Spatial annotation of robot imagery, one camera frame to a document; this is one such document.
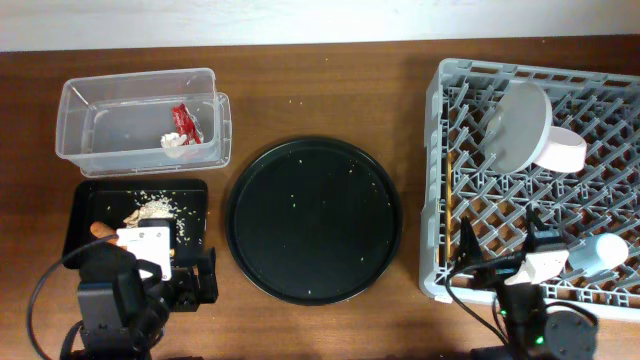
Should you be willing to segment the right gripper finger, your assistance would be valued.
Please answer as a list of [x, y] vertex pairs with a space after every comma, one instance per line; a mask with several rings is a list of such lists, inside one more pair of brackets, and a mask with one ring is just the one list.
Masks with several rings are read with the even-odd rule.
[[458, 269], [464, 270], [472, 265], [478, 265], [483, 261], [483, 254], [471, 222], [468, 217], [464, 217], [460, 227]]
[[548, 230], [531, 206], [526, 208], [526, 230], [528, 237], [537, 237], [538, 233]]

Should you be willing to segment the nut shell scraps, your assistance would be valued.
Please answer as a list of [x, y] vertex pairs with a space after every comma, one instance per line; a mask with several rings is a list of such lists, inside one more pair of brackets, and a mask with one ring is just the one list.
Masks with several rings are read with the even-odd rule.
[[195, 190], [126, 190], [111, 198], [105, 210], [115, 216], [115, 229], [140, 227], [144, 219], [177, 220], [180, 240], [204, 246], [206, 198]]

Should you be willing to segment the blue plastic cup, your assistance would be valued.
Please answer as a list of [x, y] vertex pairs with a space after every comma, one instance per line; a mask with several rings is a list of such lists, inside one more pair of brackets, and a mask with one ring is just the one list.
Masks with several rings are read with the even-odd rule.
[[602, 233], [586, 238], [583, 246], [570, 252], [568, 262], [574, 270], [582, 270], [585, 277], [592, 277], [623, 264], [628, 256], [624, 239], [613, 233]]

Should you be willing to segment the orange carrot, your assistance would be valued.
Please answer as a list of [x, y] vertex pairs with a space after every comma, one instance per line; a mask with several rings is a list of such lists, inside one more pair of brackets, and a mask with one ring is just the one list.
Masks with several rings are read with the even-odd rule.
[[110, 226], [102, 223], [102, 222], [94, 222], [90, 226], [91, 234], [96, 238], [104, 238], [108, 236], [114, 236], [113, 239], [108, 240], [109, 244], [116, 245], [118, 241], [118, 237], [116, 231]]

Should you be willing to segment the pink bowl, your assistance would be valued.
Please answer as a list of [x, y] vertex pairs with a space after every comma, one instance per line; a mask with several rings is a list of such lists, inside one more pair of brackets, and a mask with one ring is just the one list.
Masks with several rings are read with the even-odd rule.
[[539, 156], [537, 166], [557, 173], [576, 173], [585, 166], [586, 141], [577, 133], [552, 126]]

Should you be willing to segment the white tissue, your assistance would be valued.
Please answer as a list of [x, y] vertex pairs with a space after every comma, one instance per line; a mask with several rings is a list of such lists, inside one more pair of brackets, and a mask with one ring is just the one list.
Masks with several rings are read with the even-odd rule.
[[161, 148], [170, 158], [179, 158], [184, 154], [183, 145], [187, 140], [186, 135], [177, 132], [166, 133], [160, 139]]

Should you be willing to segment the wooden chopstick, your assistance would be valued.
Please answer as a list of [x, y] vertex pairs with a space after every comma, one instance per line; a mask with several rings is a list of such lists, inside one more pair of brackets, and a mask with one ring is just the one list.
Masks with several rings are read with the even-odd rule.
[[451, 257], [451, 218], [452, 218], [452, 154], [447, 153], [446, 159], [446, 206], [445, 206], [445, 261]]

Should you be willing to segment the grey plate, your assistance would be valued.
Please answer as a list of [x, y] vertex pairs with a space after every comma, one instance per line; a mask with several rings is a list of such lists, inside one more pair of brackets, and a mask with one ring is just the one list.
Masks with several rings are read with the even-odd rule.
[[552, 122], [551, 102], [537, 84], [511, 86], [488, 121], [483, 153], [495, 156], [491, 169], [499, 174], [521, 171], [540, 155]]

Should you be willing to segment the red snack wrapper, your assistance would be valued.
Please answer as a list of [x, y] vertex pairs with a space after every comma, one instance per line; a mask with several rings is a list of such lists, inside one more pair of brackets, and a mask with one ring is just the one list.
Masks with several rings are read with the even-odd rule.
[[201, 144], [203, 135], [196, 119], [189, 113], [185, 104], [171, 109], [177, 133], [186, 137], [186, 144]]

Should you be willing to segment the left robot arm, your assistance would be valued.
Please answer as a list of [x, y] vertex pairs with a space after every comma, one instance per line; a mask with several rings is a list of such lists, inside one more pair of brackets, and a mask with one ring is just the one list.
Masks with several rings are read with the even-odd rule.
[[74, 255], [82, 319], [65, 336], [62, 359], [149, 359], [171, 313], [216, 302], [215, 250], [174, 265], [172, 220], [118, 230], [95, 222], [89, 231], [95, 239]]

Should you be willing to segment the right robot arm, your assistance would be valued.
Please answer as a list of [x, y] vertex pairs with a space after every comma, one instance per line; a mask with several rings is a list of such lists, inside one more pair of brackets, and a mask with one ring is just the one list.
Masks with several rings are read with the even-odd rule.
[[[470, 220], [461, 220], [460, 243], [445, 289], [453, 301], [501, 341], [499, 346], [475, 348], [473, 359], [591, 359], [597, 348], [598, 318], [567, 301], [547, 303], [541, 284], [556, 277], [568, 261], [569, 250], [560, 230], [526, 211], [526, 237], [514, 253], [486, 259]], [[491, 289], [492, 324], [466, 306], [451, 289], [459, 274], [473, 276], [474, 289]]]

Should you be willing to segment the grey dishwasher rack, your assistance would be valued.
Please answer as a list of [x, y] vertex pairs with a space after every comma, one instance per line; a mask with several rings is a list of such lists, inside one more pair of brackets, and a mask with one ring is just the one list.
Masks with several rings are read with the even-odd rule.
[[[491, 169], [483, 135], [495, 107], [521, 82], [549, 95], [555, 125], [587, 143], [585, 167], [575, 174], [537, 166], [508, 175]], [[590, 236], [613, 233], [625, 240], [627, 260], [585, 277], [565, 267], [546, 281], [544, 298], [579, 304], [605, 319], [639, 318], [639, 80], [631, 75], [583, 72], [449, 58], [441, 61], [426, 93], [425, 202], [421, 213], [419, 286], [449, 302], [445, 289], [468, 217], [487, 258], [522, 248], [526, 208], [559, 228], [571, 249]], [[451, 257], [445, 261], [446, 159], [452, 154]], [[494, 294], [472, 287], [467, 275], [452, 279], [453, 294], [488, 304]]]

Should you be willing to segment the black rectangular tray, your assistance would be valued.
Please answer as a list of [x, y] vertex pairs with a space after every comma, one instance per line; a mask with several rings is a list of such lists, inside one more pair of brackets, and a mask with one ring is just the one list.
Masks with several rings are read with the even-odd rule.
[[198, 179], [85, 181], [77, 186], [74, 194], [63, 248], [64, 254], [68, 254], [95, 239], [90, 232], [90, 226], [94, 222], [102, 222], [113, 228], [115, 216], [110, 215], [105, 207], [111, 203], [111, 198], [118, 195], [123, 196], [126, 190], [201, 191], [208, 205], [208, 187], [204, 181]]

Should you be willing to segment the clear plastic bin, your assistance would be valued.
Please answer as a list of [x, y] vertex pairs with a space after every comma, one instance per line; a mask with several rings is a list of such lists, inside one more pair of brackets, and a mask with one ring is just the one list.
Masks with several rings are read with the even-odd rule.
[[[223, 168], [232, 153], [228, 96], [209, 68], [68, 80], [62, 89], [55, 152], [88, 178]], [[200, 141], [177, 147], [162, 138], [177, 130], [185, 108]]]

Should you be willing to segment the round black serving tray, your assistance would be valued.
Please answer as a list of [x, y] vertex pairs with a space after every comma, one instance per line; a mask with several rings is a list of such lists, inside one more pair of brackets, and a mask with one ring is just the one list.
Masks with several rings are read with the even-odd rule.
[[327, 137], [301, 137], [257, 157], [227, 202], [231, 254], [268, 295], [303, 306], [350, 299], [392, 262], [402, 206], [382, 165]]

